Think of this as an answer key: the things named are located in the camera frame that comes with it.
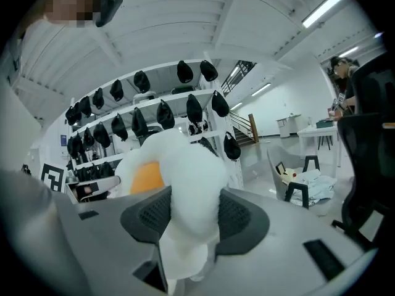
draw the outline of ceiling light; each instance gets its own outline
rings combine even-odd
[[[234,107],[231,108],[231,110],[234,110],[235,108],[237,108],[237,106],[240,106],[242,104],[242,102],[236,104]]]
[[[236,68],[232,71],[232,73],[230,74],[230,76],[233,76],[233,75],[236,73],[237,69],[239,69],[239,67],[236,67]]]
[[[309,15],[304,21],[304,27],[308,28],[317,21],[321,16],[323,16],[329,9],[331,9],[340,0],[326,0],[318,9],[316,9],[311,15]]]
[[[258,93],[260,93],[261,91],[263,91],[264,89],[266,89],[268,86],[271,86],[271,83],[267,83],[265,84],[263,87],[261,87],[257,92],[255,92],[254,94],[252,94],[252,96],[256,96]]]
[[[347,56],[348,54],[350,54],[352,52],[355,52],[357,49],[358,49],[358,46],[354,47],[354,48],[351,48],[349,51],[346,51],[346,52],[342,53],[341,55],[339,55],[339,57]]]

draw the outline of white table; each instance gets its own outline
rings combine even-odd
[[[331,176],[334,178],[336,176],[336,166],[340,167],[341,164],[341,144],[338,139],[338,127],[335,122],[334,126],[317,128],[315,125],[310,125],[305,129],[297,132],[299,136],[299,144],[301,148],[301,158],[306,156],[306,138],[314,137],[314,150],[315,154],[318,155],[318,137],[320,136],[332,136],[333,147],[333,161],[332,161],[332,171]]]

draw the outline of man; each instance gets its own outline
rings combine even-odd
[[[335,56],[331,58],[331,68],[335,75],[342,79],[347,78],[346,90],[343,93],[344,102],[340,104],[340,108],[343,110],[343,115],[353,114],[356,107],[356,98],[352,88],[351,76],[358,67],[352,63],[351,59]]]

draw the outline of floor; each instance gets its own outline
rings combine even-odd
[[[275,190],[272,172],[267,159],[267,148],[272,145],[280,145],[292,154],[299,154],[299,138],[291,136],[280,138],[278,136],[260,138],[258,144],[249,145],[241,148],[241,171],[243,173],[244,189],[276,199],[276,194],[269,190]],[[331,224],[333,220],[341,221],[341,206],[343,200],[351,190],[353,171],[349,157],[342,146],[341,167],[337,167],[335,194],[330,200],[329,210],[325,216],[320,218]],[[314,154],[314,142],[311,139],[307,146],[307,154]],[[332,151],[329,151],[326,141],[318,151],[318,161],[323,175],[330,175]],[[314,169],[313,162],[310,162],[309,170]]]

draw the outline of orange object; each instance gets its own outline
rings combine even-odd
[[[164,186],[159,163],[152,162],[138,168],[130,188],[130,194],[150,191]]]

